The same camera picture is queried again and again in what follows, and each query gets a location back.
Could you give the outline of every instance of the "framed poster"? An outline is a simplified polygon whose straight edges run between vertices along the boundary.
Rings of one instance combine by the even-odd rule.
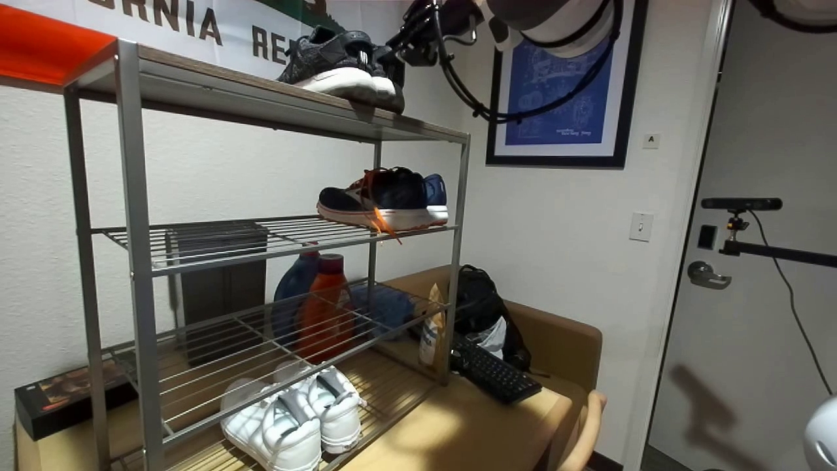
[[[624,167],[647,0],[608,4],[623,4],[613,44],[604,36],[582,56],[557,58],[519,43],[494,56],[492,110],[498,112],[532,110],[566,98],[579,81],[589,83],[549,112],[492,121],[488,164]]]

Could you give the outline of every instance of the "backpack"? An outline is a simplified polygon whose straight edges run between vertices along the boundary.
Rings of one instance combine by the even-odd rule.
[[[523,336],[518,324],[510,319],[507,307],[501,304],[494,281],[472,267],[460,267],[460,284],[456,284],[456,310],[455,310],[455,341],[472,344],[483,333],[488,333],[498,319],[504,319],[504,341],[501,341],[501,358],[523,371],[530,367],[530,353],[523,344]]]

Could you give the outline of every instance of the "white door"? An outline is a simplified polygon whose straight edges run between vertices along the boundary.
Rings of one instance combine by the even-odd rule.
[[[709,196],[779,196],[779,213],[756,213],[765,242],[837,253],[837,35],[798,35],[734,4],[697,201]],[[837,384],[837,269],[776,263],[789,293],[773,259],[719,253],[726,223],[696,205],[647,471],[806,471],[802,426],[828,392],[799,324]],[[743,223],[736,242],[762,243]]]

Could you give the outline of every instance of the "shoe rack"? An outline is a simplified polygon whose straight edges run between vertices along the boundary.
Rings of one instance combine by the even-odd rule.
[[[101,56],[86,64],[71,83],[56,89],[65,98],[65,121],[68,121],[68,144],[71,144],[71,171],[72,171],[72,198],[75,198],[75,230],[78,230],[78,253],[80,253],[80,286],[82,286],[82,321],[88,341],[88,370],[92,370],[92,401],[94,401],[94,430],[95,430],[95,452],[98,469],[110,469],[106,452],[106,408],[101,389],[101,361],[114,361],[131,384],[137,392],[137,420],[140,420],[140,451],[133,460],[136,469],[200,469],[191,460],[199,455],[177,455],[177,444],[200,442],[204,437],[217,435],[217,421],[230,417],[249,403],[218,412],[218,392],[234,379],[239,363],[249,367],[249,374],[266,374],[277,367],[298,371],[293,367],[305,363],[305,358],[288,350],[269,329],[269,310],[233,311],[221,319],[204,324],[191,324],[199,329],[205,349],[212,344],[239,344],[233,353],[212,358],[205,363],[191,367],[182,361],[180,338],[182,329],[158,333],[154,316],[154,281],[173,278],[191,269],[217,269],[230,265],[249,265],[272,257],[294,257],[309,242],[315,242],[320,251],[369,246],[369,284],[377,284],[377,243],[387,242],[385,232],[370,232],[349,226],[332,226],[315,215],[281,215],[272,221],[249,221],[255,226],[263,238],[259,243],[230,243],[191,257],[175,257],[165,248],[169,227],[177,226],[150,226],[149,223],[149,195],[146,195],[146,155],[143,155],[143,110],[199,116],[212,121],[226,121],[239,125],[263,125],[281,128],[294,133],[313,133],[344,142],[361,142],[370,147],[370,167],[381,164],[385,142],[443,142],[453,147],[453,158],[460,161],[460,172],[455,180],[453,221],[442,227],[426,232],[411,232],[399,238],[424,238],[434,232],[446,232],[453,242],[450,257],[450,293],[455,293],[455,274],[460,265],[460,242],[463,242],[463,210],[466,210],[466,180],[467,180],[467,147],[471,140],[456,130],[443,130],[405,116],[387,110],[352,108],[344,99],[311,94],[288,83],[234,73],[226,69],[196,64],[177,58],[162,49],[111,43]],[[82,121],[80,99],[111,102],[116,108],[116,133],[120,133],[120,167],[123,167],[123,195],[126,195],[126,227],[92,227],[88,218],[88,192],[86,192],[86,163],[82,163]],[[136,338],[123,345],[101,345],[98,341],[98,307],[95,307],[95,281],[94,281],[94,251],[92,242],[106,238],[126,248],[131,267],[131,311]],[[379,345],[399,338],[411,324],[399,329],[387,329],[373,324],[364,311],[356,314],[357,336],[352,345],[324,363],[313,363],[305,374],[324,370],[339,361],[344,370],[356,370],[349,378],[364,382],[364,363],[352,363],[357,353],[379,355]],[[398,361],[381,361],[379,370],[399,367]],[[403,374],[388,388],[424,384],[421,379],[405,382]],[[289,374],[275,389],[302,379],[302,374]],[[379,413],[379,405],[366,408],[364,424],[370,424],[364,433],[364,442],[370,442],[373,435],[387,430],[387,421],[403,417],[411,405],[398,403],[391,412]]]

